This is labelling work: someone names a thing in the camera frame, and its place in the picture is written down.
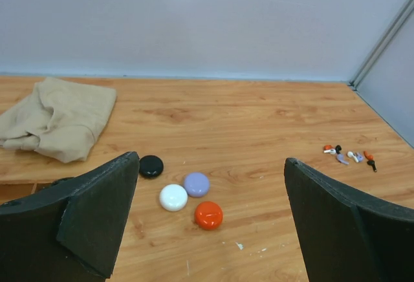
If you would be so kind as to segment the orange round charging case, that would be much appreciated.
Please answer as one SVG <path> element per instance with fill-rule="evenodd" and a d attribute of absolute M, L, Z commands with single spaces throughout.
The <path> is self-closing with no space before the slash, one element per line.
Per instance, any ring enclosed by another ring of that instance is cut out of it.
<path fill-rule="evenodd" d="M 195 223 L 204 230 L 214 230 L 223 222 L 221 207 L 212 201 L 204 201 L 195 209 Z"/>

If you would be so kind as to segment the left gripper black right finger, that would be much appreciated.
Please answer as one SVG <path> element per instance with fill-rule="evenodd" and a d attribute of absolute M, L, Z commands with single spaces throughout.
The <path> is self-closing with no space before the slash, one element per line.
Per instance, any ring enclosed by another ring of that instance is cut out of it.
<path fill-rule="evenodd" d="M 287 158 L 285 187 L 309 281 L 412 281 L 413 210 Z"/>

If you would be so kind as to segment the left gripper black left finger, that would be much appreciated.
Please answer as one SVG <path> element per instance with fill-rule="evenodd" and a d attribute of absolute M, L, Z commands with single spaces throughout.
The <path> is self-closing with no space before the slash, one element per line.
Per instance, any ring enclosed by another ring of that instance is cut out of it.
<path fill-rule="evenodd" d="M 113 273 L 138 180 L 124 153 L 1 205 L 2 281 L 105 281 Z"/>

